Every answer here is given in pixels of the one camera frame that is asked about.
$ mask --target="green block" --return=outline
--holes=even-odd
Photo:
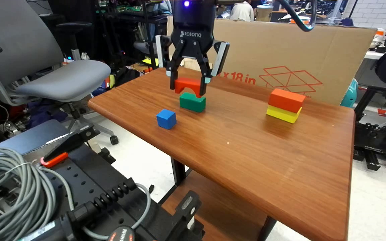
[[[197,98],[192,93],[184,93],[180,96],[180,106],[191,111],[202,112],[205,109],[206,98]]]

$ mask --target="chair wheel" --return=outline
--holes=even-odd
[[[113,145],[118,144],[118,138],[117,138],[117,136],[112,136],[112,137],[110,137],[110,142],[111,142],[111,144],[113,144]]]

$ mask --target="white brick wall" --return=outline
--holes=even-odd
[[[355,0],[349,0],[343,18],[349,17]],[[351,16],[354,26],[386,29],[386,0],[358,0]]]

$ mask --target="robotiq logo text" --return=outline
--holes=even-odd
[[[199,33],[199,32],[184,32],[184,31],[181,31],[180,37],[184,37],[184,36],[202,38],[202,34]]]

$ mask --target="lower shelf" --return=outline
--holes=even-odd
[[[195,171],[186,177],[162,207],[173,215],[189,190],[199,194],[202,201],[195,218],[205,226],[203,241],[257,241],[267,215]]]

